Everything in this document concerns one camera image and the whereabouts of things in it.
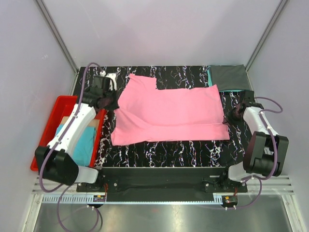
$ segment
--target blue cloth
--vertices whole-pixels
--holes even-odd
[[[59,133],[63,125],[59,125],[56,134]],[[95,127],[86,127],[80,139],[78,140],[72,159],[79,166],[89,166],[96,137]]]

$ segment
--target robotic arm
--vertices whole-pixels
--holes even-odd
[[[43,167],[43,178],[65,185],[73,183],[90,183],[102,186],[99,170],[78,166],[72,159],[74,148],[89,122],[102,109],[114,110],[118,108],[116,99],[116,74],[105,72],[95,76],[92,87],[84,92],[82,103],[78,104],[64,124],[60,132],[48,143],[47,147],[39,146],[35,151],[36,161],[41,171],[47,154],[55,146],[54,151]]]
[[[280,136],[269,124],[265,117],[263,106],[254,101],[253,91],[242,91],[240,93],[239,104],[225,115],[224,123],[237,125],[240,121],[245,121],[252,133],[252,138],[243,158],[243,162],[230,166],[228,169],[228,179],[240,181],[248,174],[259,174],[268,176],[274,167],[274,145],[269,131],[276,141],[278,160],[275,164],[274,176],[279,176],[282,172],[289,141],[287,137]]]

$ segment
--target pink shirt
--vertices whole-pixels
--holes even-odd
[[[229,139],[216,85],[158,90],[155,78],[130,74],[118,104],[113,145]]]

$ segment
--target folded gray fabric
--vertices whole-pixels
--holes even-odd
[[[210,83],[217,85],[219,91],[250,90],[244,65],[211,65],[210,78]]]

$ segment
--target gray floor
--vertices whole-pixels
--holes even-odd
[[[249,201],[248,196],[239,197],[241,204]],[[65,218],[81,206],[62,204],[60,217]],[[94,231],[100,232],[292,231],[280,196],[261,196],[251,207],[227,212],[214,205],[103,205],[99,210],[103,226]],[[94,212],[84,209],[65,220],[64,225],[71,231],[85,232],[96,218]],[[55,204],[42,204],[35,231],[62,231],[57,223]]]

